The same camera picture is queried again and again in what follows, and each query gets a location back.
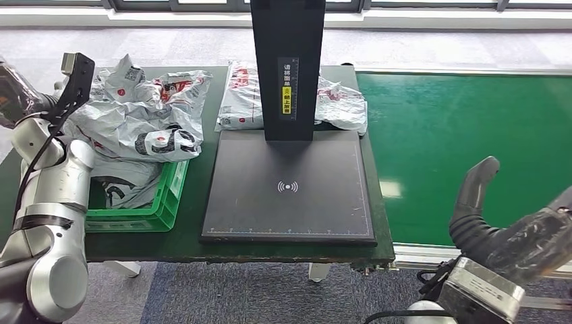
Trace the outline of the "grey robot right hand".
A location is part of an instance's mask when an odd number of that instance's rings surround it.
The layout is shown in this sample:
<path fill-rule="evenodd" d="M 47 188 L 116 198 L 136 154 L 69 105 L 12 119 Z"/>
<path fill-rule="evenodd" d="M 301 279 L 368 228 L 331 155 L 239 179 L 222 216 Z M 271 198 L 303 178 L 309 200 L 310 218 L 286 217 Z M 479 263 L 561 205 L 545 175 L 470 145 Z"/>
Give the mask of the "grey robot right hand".
<path fill-rule="evenodd" d="M 524 285 L 550 275 L 571 260 L 571 189 L 539 211 L 506 228 L 482 216 L 486 187 L 500 168 L 489 156 L 474 165 L 459 189 L 449 235 L 462 255 Z"/>

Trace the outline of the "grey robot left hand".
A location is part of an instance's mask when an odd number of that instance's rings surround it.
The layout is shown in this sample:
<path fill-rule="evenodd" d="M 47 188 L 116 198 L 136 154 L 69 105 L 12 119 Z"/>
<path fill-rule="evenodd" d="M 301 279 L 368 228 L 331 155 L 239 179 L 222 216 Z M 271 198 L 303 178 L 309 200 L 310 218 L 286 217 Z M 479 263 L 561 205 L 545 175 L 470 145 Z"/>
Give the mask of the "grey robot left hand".
<path fill-rule="evenodd" d="M 1 57 L 1 126 L 14 129 L 27 115 L 52 111 L 57 99 L 37 91 L 17 69 Z"/>

